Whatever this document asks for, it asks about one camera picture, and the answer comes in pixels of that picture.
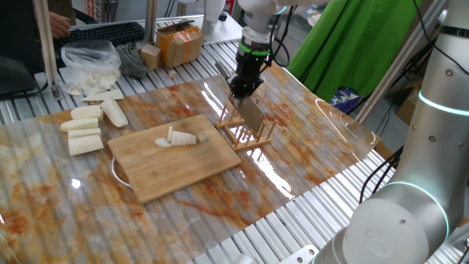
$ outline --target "daikon radish piece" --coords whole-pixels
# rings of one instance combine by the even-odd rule
[[[68,139],[76,139],[84,136],[98,135],[101,138],[101,130],[99,128],[90,129],[78,129],[74,131],[68,131]]]
[[[187,140],[186,134],[187,133],[184,132],[181,133],[181,146],[185,146],[185,142]]]
[[[173,127],[172,126],[169,126],[168,128],[168,142],[171,143],[171,139],[173,138]]]
[[[97,128],[97,118],[82,118],[79,120],[70,120],[60,125],[60,131],[68,132],[76,129]]]
[[[108,116],[109,120],[118,128],[122,128],[128,125],[127,117],[125,117],[124,112],[115,100],[105,99],[101,103],[101,108],[106,113],[106,116]]]
[[[155,144],[159,147],[171,147],[171,144],[165,138],[156,139]]]
[[[199,140],[200,140],[200,142],[205,142],[205,141],[208,140],[208,137],[205,136],[205,135],[199,135]]]
[[[119,89],[115,89],[109,92],[101,92],[97,95],[90,95],[81,99],[82,102],[89,102],[89,101],[100,101],[105,99],[112,99],[112,100],[120,100],[124,99],[124,95]]]
[[[70,155],[88,153],[104,148],[103,142],[98,135],[84,136],[76,139],[68,139]]]
[[[173,137],[171,139],[171,146],[179,147],[181,145],[181,133],[173,131]]]
[[[100,117],[101,106],[83,106],[73,109],[70,112],[73,119],[82,119],[90,117]]]
[[[189,134],[189,143],[188,144],[191,144],[191,145],[195,145],[197,144],[197,137],[194,136],[193,134]]]
[[[100,109],[100,116],[97,118],[97,121],[103,121],[103,119],[104,119],[104,111]]]

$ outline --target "green light ring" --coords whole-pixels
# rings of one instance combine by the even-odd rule
[[[445,111],[445,112],[448,112],[448,113],[451,113],[451,114],[458,114],[458,115],[463,115],[463,116],[469,117],[469,111],[453,109],[453,108],[449,108],[449,107],[446,107],[446,106],[439,105],[437,103],[433,103],[432,101],[426,99],[422,95],[422,92],[419,92],[418,97],[420,98],[420,100],[422,100],[422,102],[424,102],[427,105],[429,105],[433,108],[436,108],[438,110]]]
[[[270,51],[253,51],[247,47],[245,47],[241,41],[240,41],[240,48],[244,51],[244,52],[247,52],[249,54],[253,54],[253,55],[256,55],[256,56],[267,56],[269,55],[269,52]]]
[[[441,212],[443,213],[443,215],[445,216],[445,221],[446,221],[446,237],[445,237],[445,241],[446,239],[448,239],[448,236],[449,236],[449,220],[448,220],[448,216],[446,215],[446,212],[445,212],[445,209],[443,209],[443,206],[441,206],[441,204],[437,201],[437,199],[432,196],[428,191],[422,189],[421,187],[415,185],[415,184],[412,184],[412,183],[406,183],[406,182],[394,182],[394,183],[388,183],[386,184],[386,186],[390,186],[390,185],[394,185],[394,184],[404,184],[404,185],[407,185],[407,186],[412,186],[413,188],[417,188],[418,190],[424,192],[426,195],[428,195],[428,197],[432,198],[433,202],[435,202],[438,207],[440,208]]]

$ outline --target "metal ring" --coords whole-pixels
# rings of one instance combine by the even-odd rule
[[[128,188],[132,188],[132,186],[128,183],[126,183],[125,181],[121,180],[119,178],[119,176],[117,176],[117,173],[116,173],[116,170],[114,168],[114,162],[116,160],[116,157],[114,157],[114,155],[112,155],[112,162],[111,162],[111,172],[112,172],[112,175],[120,182],[122,183],[123,185],[127,186]]]

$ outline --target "plastic bag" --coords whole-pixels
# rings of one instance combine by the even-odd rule
[[[109,41],[67,44],[62,48],[62,60],[72,73],[67,80],[67,91],[73,95],[77,89],[86,96],[104,92],[112,88],[120,76],[119,54]]]

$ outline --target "cardboard box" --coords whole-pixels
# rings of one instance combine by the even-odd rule
[[[161,48],[161,62],[170,68],[199,58],[204,35],[198,26],[185,21],[156,32],[156,46]]]
[[[419,92],[420,89],[415,87],[409,96],[407,96],[404,103],[402,103],[401,107],[399,107],[399,110],[397,110],[396,116],[398,116],[408,125],[410,125],[410,122],[412,122],[412,116],[413,112],[416,110]]]
[[[140,51],[140,56],[144,60],[145,66],[149,69],[156,69],[160,64],[161,50],[158,47],[147,44]]]

